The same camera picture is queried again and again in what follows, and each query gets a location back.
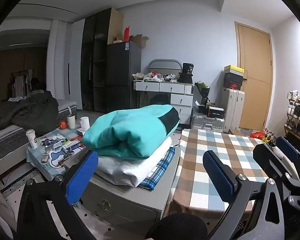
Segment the refrigerator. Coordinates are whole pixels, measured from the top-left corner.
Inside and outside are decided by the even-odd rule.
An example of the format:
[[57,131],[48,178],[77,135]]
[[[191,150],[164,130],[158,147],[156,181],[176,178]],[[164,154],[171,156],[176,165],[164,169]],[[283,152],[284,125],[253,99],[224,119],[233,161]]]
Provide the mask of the refrigerator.
[[107,113],[138,106],[138,93],[133,90],[133,76],[141,72],[141,48],[133,43],[119,42],[107,46],[106,110]]
[[223,131],[239,128],[244,103],[244,92],[230,88],[222,88],[219,106],[225,110],[225,126]]

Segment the white cup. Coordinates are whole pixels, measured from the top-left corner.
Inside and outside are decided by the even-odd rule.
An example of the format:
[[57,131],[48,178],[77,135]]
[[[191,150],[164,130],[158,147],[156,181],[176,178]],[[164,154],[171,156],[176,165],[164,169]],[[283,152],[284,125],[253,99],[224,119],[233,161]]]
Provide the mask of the white cup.
[[33,149],[36,149],[38,147],[37,145],[37,138],[35,137],[35,132],[33,129],[29,129],[26,131],[26,136],[28,137],[28,140],[30,142],[30,145]]
[[68,127],[70,129],[74,129],[75,128],[75,116],[74,114],[70,114],[67,116],[67,121],[68,121]]
[[83,116],[80,118],[81,128],[88,130],[90,128],[89,117]]

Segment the apple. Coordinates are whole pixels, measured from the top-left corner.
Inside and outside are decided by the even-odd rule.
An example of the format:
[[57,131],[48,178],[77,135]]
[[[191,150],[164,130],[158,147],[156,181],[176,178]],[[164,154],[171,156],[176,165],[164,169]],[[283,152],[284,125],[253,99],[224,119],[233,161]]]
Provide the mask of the apple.
[[67,128],[67,122],[66,121],[59,121],[59,128],[61,130],[66,129]]

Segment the white shoe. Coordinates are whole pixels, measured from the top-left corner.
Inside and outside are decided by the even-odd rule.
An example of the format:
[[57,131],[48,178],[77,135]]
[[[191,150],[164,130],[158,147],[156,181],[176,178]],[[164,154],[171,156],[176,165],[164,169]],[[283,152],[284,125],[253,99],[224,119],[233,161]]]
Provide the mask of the white shoe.
[[287,99],[292,99],[292,91],[288,92]]
[[294,90],[292,92],[291,100],[293,100],[293,101],[297,101],[298,100],[298,91],[297,90]]

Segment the red plastic bag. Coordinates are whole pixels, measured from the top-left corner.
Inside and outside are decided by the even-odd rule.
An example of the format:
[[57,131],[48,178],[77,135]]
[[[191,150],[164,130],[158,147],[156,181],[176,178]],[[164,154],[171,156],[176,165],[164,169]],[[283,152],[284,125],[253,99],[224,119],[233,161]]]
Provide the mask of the red plastic bag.
[[265,134],[266,134],[265,131],[255,132],[250,134],[250,138],[257,138],[261,140],[263,136],[265,136]]

